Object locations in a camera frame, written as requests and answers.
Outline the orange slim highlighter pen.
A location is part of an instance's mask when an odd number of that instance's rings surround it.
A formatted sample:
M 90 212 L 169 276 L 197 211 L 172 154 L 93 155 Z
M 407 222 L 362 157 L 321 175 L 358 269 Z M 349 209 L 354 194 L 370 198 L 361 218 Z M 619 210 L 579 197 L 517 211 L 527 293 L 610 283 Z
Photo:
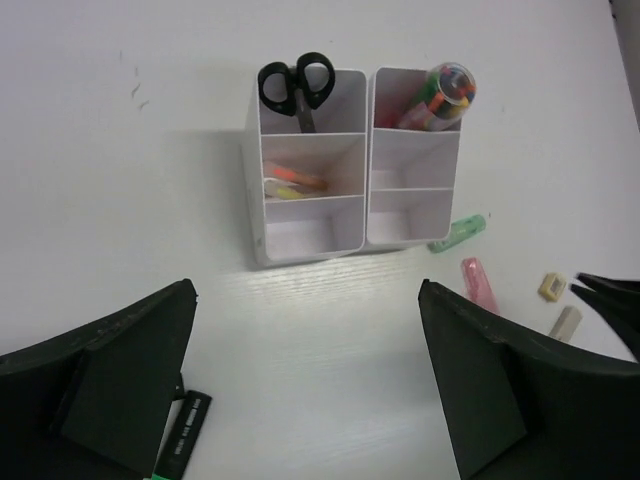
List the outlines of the orange slim highlighter pen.
M 317 176 L 301 172 L 289 167 L 285 167 L 273 162 L 263 164 L 264 175 L 277 178 L 279 180 L 291 182 L 314 190 L 326 191 L 328 183 Z

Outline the yellow slim highlighter pen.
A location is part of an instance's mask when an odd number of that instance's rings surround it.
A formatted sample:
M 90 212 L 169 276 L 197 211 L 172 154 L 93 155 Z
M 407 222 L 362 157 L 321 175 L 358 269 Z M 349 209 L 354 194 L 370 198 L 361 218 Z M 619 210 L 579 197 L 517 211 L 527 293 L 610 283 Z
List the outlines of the yellow slim highlighter pen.
M 312 194 L 296 189 L 292 184 L 277 179 L 267 179 L 263 184 L 265 196 L 278 200 L 311 198 Z

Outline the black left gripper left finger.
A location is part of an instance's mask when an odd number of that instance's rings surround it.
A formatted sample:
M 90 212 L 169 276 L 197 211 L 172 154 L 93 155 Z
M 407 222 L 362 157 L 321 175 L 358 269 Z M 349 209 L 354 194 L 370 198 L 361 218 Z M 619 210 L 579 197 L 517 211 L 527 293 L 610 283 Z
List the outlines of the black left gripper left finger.
M 184 279 L 2 355 L 2 474 L 151 474 L 196 306 Z

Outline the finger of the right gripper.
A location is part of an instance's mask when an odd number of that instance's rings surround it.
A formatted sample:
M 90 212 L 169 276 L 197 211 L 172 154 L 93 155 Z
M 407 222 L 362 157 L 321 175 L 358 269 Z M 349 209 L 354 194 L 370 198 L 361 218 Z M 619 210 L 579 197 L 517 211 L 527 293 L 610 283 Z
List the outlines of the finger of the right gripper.
M 633 357 L 639 360 L 639 299 L 611 299 L 584 284 L 572 283 L 570 290 L 602 317 Z
M 638 300 L 640 286 L 638 280 L 609 279 L 598 275 L 579 273 L 576 279 L 601 295 L 616 300 Z

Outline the pink stapler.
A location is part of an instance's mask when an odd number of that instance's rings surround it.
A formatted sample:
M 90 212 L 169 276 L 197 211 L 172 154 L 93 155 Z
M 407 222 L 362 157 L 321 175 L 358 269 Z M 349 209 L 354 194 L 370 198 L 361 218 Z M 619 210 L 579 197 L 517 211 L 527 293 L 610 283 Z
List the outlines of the pink stapler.
M 485 310 L 499 315 L 497 300 L 480 260 L 475 257 L 463 259 L 461 269 L 467 298 Z

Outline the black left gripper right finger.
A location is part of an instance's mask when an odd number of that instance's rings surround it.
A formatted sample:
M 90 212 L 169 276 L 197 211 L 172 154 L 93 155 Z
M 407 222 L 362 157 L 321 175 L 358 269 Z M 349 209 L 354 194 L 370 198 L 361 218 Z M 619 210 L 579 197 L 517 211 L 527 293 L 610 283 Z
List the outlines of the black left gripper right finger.
M 639 363 L 587 351 L 424 281 L 426 343 L 464 479 L 635 479 Z

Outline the black handled scissors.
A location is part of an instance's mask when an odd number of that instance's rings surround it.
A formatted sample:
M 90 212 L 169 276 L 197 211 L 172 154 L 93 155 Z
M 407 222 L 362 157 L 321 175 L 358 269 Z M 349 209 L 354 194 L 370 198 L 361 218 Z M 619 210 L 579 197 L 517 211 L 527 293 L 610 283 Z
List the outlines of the black handled scissors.
M 322 88 L 314 90 L 307 75 L 307 69 L 319 65 L 326 71 L 326 81 Z M 283 100 L 273 100 L 265 92 L 267 80 L 273 76 L 282 77 L 285 90 Z M 257 74 L 258 95 L 261 102 L 276 114 L 295 117 L 303 134 L 313 134 L 316 126 L 312 112 L 319 109 L 333 92 L 336 72 L 332 62 L 319 52 L 301 55 L 295 66 L 284 62 L 272 62 L 261 68 Z

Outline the brown tape roll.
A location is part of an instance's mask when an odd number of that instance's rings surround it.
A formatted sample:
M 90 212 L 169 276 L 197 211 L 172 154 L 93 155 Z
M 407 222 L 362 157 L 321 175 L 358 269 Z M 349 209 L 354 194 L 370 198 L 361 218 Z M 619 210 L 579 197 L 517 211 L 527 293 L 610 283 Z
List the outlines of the brown tape roll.
M 476 91 L 475 78 L 465 66 L 442 63 L 426 74 L 396 127 L 415 131 L 446 130 L 465 115 Z

